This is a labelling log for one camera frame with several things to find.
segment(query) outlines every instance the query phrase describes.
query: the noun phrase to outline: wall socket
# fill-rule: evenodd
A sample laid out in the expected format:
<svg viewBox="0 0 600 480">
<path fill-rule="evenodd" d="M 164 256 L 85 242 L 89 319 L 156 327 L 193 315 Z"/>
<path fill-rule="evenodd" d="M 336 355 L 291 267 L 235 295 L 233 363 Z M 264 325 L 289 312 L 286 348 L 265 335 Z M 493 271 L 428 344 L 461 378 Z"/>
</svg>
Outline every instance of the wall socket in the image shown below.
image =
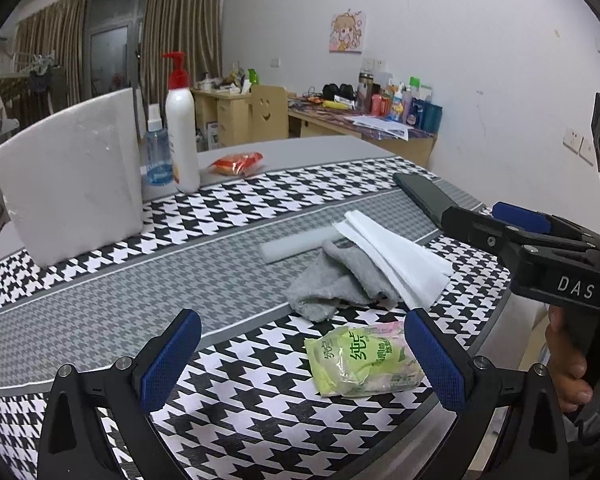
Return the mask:
<svg viewBox="0 0 600 480">
<path fill-rule="evenodd" d="M 567 128 L 567 132 L 564 134 L 562 143 L 573 153 L 577 154 L 580 152 L 580 147 L 582 145 L 582 136 L 571 128 Z"/>
<path fill-rule="evenodd" d="M 587 139 L 584 139 L 582 141 L 582 146 L 580 147 L 580 156 L 581 158 L 586 160 L 590 165 L 595 165 L 596 150 L 594 149 L 593 144 Z"/>
<path fill-rule="evenodd" d="M 360 71 L 372 73 L 374 71 L 374 61 L 375 59 L 372 57 L 365 57 L 365 59 L 362 60 Z"/>
<path fill-rule="evenodd" d="M 382 59 L 374 60 L 374 74 L 379 74 L 381 72 L 386 72 L 386 61 Z"/>
</svg>

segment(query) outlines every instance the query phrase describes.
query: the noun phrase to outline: blue gripper pad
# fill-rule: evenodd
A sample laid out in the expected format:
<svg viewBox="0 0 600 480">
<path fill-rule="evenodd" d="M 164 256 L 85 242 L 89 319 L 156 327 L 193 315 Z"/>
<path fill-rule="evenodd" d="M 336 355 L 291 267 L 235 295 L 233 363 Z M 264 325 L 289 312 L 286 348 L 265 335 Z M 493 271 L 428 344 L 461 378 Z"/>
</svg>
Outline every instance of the blue gripper pad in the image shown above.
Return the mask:
<svg viewBox="0 0 600 480">
<path fill-rule="evenodd" d="M 529 233 L 547 235 L 551 232 L 551 222 L 542 213 L 530 211 L 517 205 L 498 202 L 491 209 L 491 215 L 496 220 L 515 225 Z"/>
<path fill-rule="evenodd" d="M 160 410 L 167 402 L 185 365 L 196 351 L 201 334 L 200 316 L 185 309 L 162 335 L 152 338 L 140 351 L 136 370 L 141 375 L 139 384 L 136 383 L 136 393 L 143 413 L 148 415 Z"/>
<path fill-rule="evenodd" d="M 421 308 L 411 310 L 404 319 L 407 344 L 429 379 L 440 404 L 450 412 L 459 413 L 473 387 L 473 373 L 462 367 L 465 369 L 463 375 L 441 344 L 441 335 L 442 331 Z M 468 356 L 457 341 L 453 340 L 453 343 L 461 351 L 459 356 Z"/>
</svg>

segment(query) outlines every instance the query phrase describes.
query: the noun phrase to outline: human hand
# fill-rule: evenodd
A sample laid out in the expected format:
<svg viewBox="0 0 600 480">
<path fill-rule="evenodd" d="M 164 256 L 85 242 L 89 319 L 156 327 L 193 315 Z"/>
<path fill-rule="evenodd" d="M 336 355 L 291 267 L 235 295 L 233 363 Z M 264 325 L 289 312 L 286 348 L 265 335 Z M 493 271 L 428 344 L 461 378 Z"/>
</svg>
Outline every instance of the human hand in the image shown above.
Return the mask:
<svg viewBox="0 0 600 480">
<path fill-rule="evenodd" d="M 548 368 L 560 409 L 564 413 L 575 412 L 581 404 L 591 400 L 593 391 L 582 380 L 587 371 L 587 361 L 571 342 L 564 323 L 564 310 L 558 306 L 549 307 L 549 326 L 544 337 L 551 352 Z"/>
</svg>

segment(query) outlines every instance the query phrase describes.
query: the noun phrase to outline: green tissue pack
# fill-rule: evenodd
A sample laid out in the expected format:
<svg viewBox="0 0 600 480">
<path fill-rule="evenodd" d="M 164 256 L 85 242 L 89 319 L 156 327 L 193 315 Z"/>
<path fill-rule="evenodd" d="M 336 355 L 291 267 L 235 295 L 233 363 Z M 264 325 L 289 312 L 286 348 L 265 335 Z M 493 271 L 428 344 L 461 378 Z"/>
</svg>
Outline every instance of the green tissue pack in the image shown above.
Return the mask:
<svg viewBox="0 0 600 480">
<path fill-rule="evenodd" d="M 340 326 L 305 339 L 311 374 L 323 396 L 363 397 L 411 390 L 424 373 L 404 339 L 400 322 L 363 328 Z"/>
</svg>

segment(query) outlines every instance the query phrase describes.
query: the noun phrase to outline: blue spray bottle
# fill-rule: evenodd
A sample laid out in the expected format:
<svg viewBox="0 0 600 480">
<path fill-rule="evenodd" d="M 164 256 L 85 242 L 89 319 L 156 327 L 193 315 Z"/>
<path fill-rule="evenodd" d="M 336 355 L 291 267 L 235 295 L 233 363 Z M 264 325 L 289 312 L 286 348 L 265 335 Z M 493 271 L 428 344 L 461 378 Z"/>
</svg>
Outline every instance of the blue spray bottle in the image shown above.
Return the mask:
<svg viewBox="0 0 600 480">
<path fill-rule="evenodd" d="M 151 186 L 164 186 L 173 180 L 169 135 L 162 127 L 160 105 L 149 105 L 146 158 L 146 179 Z"/>
</svg>

